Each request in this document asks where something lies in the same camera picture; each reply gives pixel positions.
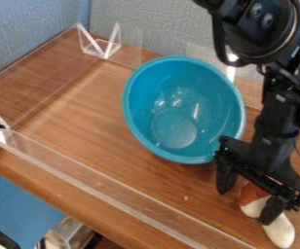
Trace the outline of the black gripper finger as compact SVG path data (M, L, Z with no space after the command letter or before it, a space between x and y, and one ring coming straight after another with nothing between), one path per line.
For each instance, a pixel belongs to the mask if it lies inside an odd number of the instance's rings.
M263 209L259 222L265 226L271 225L287 209L287 205L288 200L284 197L272 196L267 201L267 205Z
M238 172L226 162L218 163L217 169L217 190L221 195L228 193L234 187Z

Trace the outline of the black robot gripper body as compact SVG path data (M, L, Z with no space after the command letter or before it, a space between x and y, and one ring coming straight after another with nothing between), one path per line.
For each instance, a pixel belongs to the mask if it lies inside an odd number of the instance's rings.
M250 142L229 136L220 139L217 163L226 162L250 182L272 196L288 200L287 210L300 209L300 174L291 156L300 138L300 129L287 134L257 129Z

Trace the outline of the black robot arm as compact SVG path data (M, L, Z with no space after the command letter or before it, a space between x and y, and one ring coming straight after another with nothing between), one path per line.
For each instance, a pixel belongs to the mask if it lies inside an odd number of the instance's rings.
M220 61L257 66L264 75L263 111L250 142L221 138L217 189L244 176L271 195L260 223L300 209L300 175L291 163L300 138L300 0L192 0L213 18Z

